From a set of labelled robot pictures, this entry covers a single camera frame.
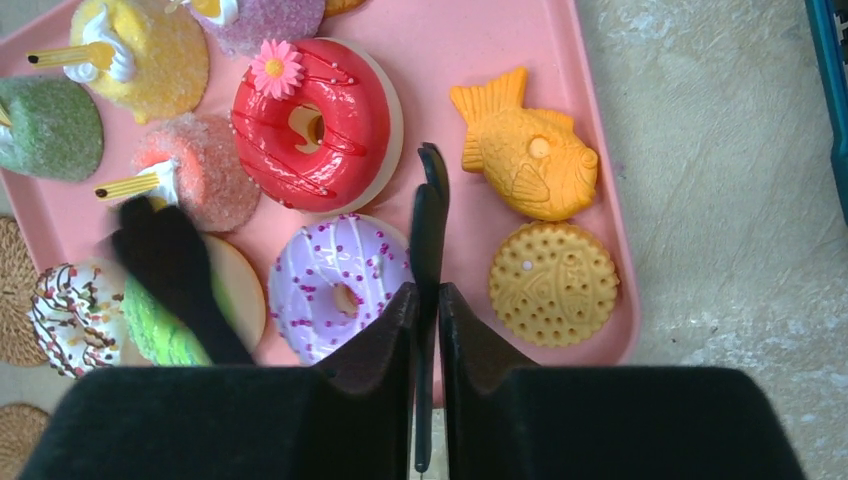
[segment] red donut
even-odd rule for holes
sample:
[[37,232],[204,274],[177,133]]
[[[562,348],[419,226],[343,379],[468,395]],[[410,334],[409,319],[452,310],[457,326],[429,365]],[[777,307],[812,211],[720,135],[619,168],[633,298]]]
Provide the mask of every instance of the red donut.
[[269,197],[304,212],[363,207],[386,186],[400,158],[397,92],[373,58],[347,42],[309,38],[301,86],[281,100],[259,91],[248,69],[232,122],[242,167]]

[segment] fish fin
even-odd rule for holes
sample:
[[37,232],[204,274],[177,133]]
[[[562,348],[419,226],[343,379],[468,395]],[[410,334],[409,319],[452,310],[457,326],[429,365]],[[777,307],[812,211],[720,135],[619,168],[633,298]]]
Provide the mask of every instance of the fish fin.
[[512,197],[523,202],[545,202],[551,198],[551,191],[539,173],[525,164],[512,182]]
[[554,110],[545,110],[543,108],[536,108],[531,111],[539,118],[562,125],[571,132],[574,131],[574,119],[564,113],[556,112]]
[[465,147],[462,150],[462,169],[469,173],[483,172],[483,151],[477,135],[469,131],[465,135]]
[[505,73],[482,87],[453,87],[451,101],[469,126],[510,108],[521,108],[527,87],[524,67]]

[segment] white frosted donut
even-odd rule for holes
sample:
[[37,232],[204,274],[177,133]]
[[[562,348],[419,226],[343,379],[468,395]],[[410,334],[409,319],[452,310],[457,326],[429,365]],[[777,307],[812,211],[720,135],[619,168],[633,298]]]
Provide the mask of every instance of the white frosted donut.
[[338,215],[301,228],[268,280],[271,317],[301,363],[344,345],[412,281],[406,239],[375,218]]
[[60,375],[76,378],[121,363],[124,284],[122,270],[103,259],[63,263],[41,274],[29,317]]

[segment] concrete floor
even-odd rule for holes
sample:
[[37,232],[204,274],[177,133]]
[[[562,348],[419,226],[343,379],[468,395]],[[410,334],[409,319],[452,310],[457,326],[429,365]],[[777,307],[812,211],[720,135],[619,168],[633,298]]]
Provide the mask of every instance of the concrete floor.
[[[55,3],[5,0],[0,35]],[[579,3],[642,289],[634,363],[745,370],[809,478],[848,478],[848,235],[803,2]],[[49,410],[67,384],[0,365],[0,404]]]

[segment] green cake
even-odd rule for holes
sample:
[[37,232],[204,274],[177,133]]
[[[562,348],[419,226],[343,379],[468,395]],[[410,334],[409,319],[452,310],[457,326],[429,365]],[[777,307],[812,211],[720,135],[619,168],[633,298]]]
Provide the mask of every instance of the green cake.
[[0,78],[0,167],[23,175],[81,182],[100,166],[103,124],[82,87],[65,76]]
[[[212,290],[224,316],[235,327],[232,304],[217,278],[213,279]],[[133,278],[127,280],[121,309],[130,338],[139,353],[154,365],[211,365],[194,334]]]

